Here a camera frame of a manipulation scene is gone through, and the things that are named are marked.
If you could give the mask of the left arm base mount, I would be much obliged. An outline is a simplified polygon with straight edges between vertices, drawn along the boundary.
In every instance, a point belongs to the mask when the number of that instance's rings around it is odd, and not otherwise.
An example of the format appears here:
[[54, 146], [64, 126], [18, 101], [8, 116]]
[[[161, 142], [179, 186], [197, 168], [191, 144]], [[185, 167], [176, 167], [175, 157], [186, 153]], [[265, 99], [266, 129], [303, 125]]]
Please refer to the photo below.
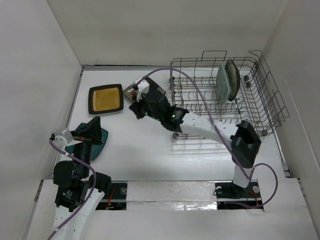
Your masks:
[[121, 211], [127, 209], [127, 181], [114, 181], [109, 194], [106, 194], [96, 210]]

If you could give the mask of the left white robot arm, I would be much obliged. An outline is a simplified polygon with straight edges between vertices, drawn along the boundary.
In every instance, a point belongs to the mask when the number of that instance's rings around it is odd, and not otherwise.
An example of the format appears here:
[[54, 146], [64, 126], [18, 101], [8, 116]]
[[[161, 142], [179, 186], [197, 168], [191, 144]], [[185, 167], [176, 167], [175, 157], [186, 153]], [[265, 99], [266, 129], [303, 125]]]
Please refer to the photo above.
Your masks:
[[52, 133], [49, 144], [66, 160], [53, 169], [57, 186], [55, 217], [50, 240], [81, 240], [100, 200], [112, 193], [110, 176], [96, 172], [91, 166], [103, 150], [108, 131], [95, 116], [75, 130], [68, 128]]

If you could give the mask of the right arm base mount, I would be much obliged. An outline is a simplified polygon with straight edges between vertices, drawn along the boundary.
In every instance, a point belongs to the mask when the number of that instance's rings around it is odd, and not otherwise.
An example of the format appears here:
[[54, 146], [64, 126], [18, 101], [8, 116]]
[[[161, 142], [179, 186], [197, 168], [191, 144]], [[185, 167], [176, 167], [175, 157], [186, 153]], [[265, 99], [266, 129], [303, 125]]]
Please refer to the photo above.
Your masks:
[[263, 209], [263, 204], [259, 184], [256, 180], [249, 183], [247, 188], [242, 188], [231, 181], [218, 181], [214, 184], [213, 195], [216, 196], [218, 210], [239, 210], [246, 209], [245, 206]]

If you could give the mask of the round cream plate brown rim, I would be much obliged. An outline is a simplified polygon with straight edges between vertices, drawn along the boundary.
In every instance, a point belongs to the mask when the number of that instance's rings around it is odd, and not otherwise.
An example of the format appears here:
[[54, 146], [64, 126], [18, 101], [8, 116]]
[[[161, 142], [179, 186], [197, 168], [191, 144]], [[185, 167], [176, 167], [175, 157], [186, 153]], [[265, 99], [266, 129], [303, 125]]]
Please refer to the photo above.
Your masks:
[[228, 74], [229, 85], [231, 88], [231, 92], [228, 97], [228, 100], [232, 102], [236, 98], [238, 91], [240, 89], [240, 82], [241, 82], [240, 72], [232, 59], [227, 60], [225, 65], [225, 70]]

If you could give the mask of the teal square plate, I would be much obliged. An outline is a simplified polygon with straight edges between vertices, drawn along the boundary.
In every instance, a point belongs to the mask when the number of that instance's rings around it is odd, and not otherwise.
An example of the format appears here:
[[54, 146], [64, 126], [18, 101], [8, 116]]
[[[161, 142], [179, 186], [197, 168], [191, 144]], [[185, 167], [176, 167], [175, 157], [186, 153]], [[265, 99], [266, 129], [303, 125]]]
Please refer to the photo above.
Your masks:
[[[91, 150], [91, 158], [90, 158], [90, 161], [94, 161], [99, 155], [100, 153], [102, 152], [107, 140], [108, 140], [108, 136], [109, 136], [109, 132], [107, 130], [105, 130], [104, 128], [101, 128], [101, 134], [102, 134], [102, 137], [101, 137], [101, 140], [102, 140], [102, 143], [101, 145], [96, 145], [94, 144], [92, 146], [92, 150]], [[64, 151], [73, 155], [74, 154], [74, 148], [75, 148], [75, 145], [71, 145], [71, 146], [66, 146], [64, 148]]]

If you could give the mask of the pale green rectangular plate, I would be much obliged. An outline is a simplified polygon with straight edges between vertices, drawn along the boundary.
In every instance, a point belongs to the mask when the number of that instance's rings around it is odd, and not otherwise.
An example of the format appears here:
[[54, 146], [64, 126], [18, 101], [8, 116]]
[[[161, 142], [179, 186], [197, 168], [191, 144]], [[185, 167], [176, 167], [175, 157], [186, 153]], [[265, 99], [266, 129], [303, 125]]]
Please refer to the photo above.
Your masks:
[[231, 85], [227, 70], [223, 64], [221, 64], [217, 71], [216, 76], [217, 92], [220, 99], [220, 103], [224, 104], [227, 102], [231, 94]]

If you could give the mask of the black floral square plate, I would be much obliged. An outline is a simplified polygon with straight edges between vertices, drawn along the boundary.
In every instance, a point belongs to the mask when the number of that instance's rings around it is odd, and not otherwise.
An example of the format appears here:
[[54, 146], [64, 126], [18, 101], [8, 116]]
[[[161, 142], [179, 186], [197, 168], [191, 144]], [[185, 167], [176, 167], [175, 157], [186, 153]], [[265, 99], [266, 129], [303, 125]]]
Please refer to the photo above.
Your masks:
[[[155, 81], [153, 81], [150, 77], [145, 79], [149, 83], [149, 92], [154, 92], [157, 90], [162, 94], [166, 94], [166, 91], [159, 86]], [[136, 100], [136, 90], [134, 89], [134, 84], [129, 85], [127, 88], [123, 90], [124, 96], [132, 103]]]

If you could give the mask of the yellow square plate black rim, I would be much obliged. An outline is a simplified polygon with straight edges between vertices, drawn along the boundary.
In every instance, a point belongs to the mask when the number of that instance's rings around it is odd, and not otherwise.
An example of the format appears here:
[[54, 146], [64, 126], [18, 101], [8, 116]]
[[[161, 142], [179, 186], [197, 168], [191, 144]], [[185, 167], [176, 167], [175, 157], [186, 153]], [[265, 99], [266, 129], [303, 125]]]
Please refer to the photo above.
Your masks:
[[124, 108], [121, 84], [107, 84], [91, 87], [88, 92], [88, 113], [99, 115], [122, 111]]

